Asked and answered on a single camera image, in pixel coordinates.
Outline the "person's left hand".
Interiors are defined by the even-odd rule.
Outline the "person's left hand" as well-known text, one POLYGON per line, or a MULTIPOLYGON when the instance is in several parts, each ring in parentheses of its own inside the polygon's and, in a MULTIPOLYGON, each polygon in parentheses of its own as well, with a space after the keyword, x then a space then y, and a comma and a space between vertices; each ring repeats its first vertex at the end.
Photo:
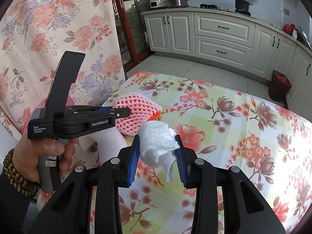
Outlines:
POLYGON ((38 171, 39 156, 62 155, 59 170, 61 175, 66 175, 71 167, 71 157, 78 145, 79 139, 77 138, 70 139, 67 145, 64 146, 60 141, 51 138, 29 140, 27 135, 24 135, 14 148, 12 162, 16 170, 24 178, 32 182, 38 182, 40 180, 38 171))

